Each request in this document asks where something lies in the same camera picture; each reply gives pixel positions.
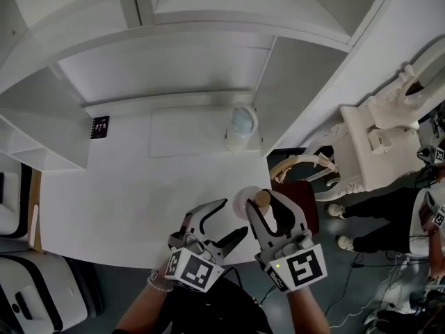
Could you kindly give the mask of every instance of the white vanity table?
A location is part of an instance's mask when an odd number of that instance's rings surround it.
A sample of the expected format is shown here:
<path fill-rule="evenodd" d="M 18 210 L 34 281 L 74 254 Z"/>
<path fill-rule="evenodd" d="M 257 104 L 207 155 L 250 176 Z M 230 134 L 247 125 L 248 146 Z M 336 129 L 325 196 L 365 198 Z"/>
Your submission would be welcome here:
<path fill-rule="evenodd" d="M 208 223 L 215 240 L 247 225 L 234 194 L 270 186 L 265 156 L 316 118 L 308 111 L 388 1 L 0 0 L 11 30 L 0 151 L 43 171 L 43 249 L 149 268 L 198 204 L 229 199 Z M 232 154 L 218 138 L 238 101 L 256 108 L 259 130 Z M 90 141 L 99 116 L 110 116 L 108 136 Z M 250 232 L 227 262 L 258 250 Z"/>

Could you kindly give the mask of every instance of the gray floor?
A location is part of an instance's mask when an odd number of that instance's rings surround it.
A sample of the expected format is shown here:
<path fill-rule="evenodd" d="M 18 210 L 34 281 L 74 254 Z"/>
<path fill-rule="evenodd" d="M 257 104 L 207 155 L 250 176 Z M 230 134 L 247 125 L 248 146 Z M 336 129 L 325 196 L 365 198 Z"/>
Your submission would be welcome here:
<path fill-rule="evenodd" d="M 270 161 L 273 163 L 279 161 L 279 159 L 271 159 Z M 290 179 L 304 177 L 308 169 L 310 168 L 298 167 L 288 177 Z M 367 197 L 386 193 L 401 185 L 410 186 L 412 185 L 412 179 L 411 177 L 401 180 L 392 187 L 378 192 L 346 196 L 341 199 L 341 202 L 345 205 L 351 205 Z M 331 219 L 325 213 L 325 204 L 323 203 L 318 203 L 318 215 L 321 231 L 315 236 L 315 241 L 323 246 L 328 277 L 312 285 L 311 290 L 324 311 L 330 303 L 336 301 L 342 295 L 346 278 L 350 271 L 350 264 L 356 256 L 355 253 L 338 249 L 335 244 L 335 235 L 361 236 L 379 228 L 386 221 L 378 221 L 376 219 L 350 219 L 348 221 Z M 389 261 L 384 253 L 378 253 L 365 255 L 362 263 L 390 265 L 394 262 Z M 245 290 L 252 296 L 261 299 L 272 283 L 261 271 L 259 265 L 256 262 L 249 262 L 239 264 L 236 268 L 240 272 Z M 361 307 L 365 306 L 376 294 L 377 298 L 371 302 L 367 309 L 363 310 L 362 314 L 349 318 L 341 328 L 333 328 L 333 333 L 364 333 L 366 328 L 362 325 L 362 321 L 372 309 L 379 306 L 385 290 L 383 306 L 385 306 L 386 302 L 391 302 L 398 308 L 403 307 L 404 310 L 407 309 L 407 295 L 412 290 L 421 288 L 426 279 L 427 267 L 422 265 L 420 269 L 417 269 L 417 266 L 409 266 L 401 276 L 401 280 L 398 280 L 400 275 L 395 274 L 390 288 L 389 281 L 386 281 L 380 286 L 380 291 L 377 291 L 379 283 L 388 278 L 390 269 L 391 267 L 379 267 L 353 270 L 345 297 L 330 309 L 327 316 L 330 325 L 339 325 L 348 313 L 358 313 Z M 66 331 L 67 334 L 111 333 L 123 312 L 145 286 L 149 274 L 147 270 L 124 269 L 102 265 L 96 265 L 96 270 L 103 292 L 105 313 L 101 317 L 88 319 Z M 282 296 L 279 292 L 273 293 L 265 301 L 263 308 L 274 333 L 294 333 L 289 306 L 285 296 Z"/>

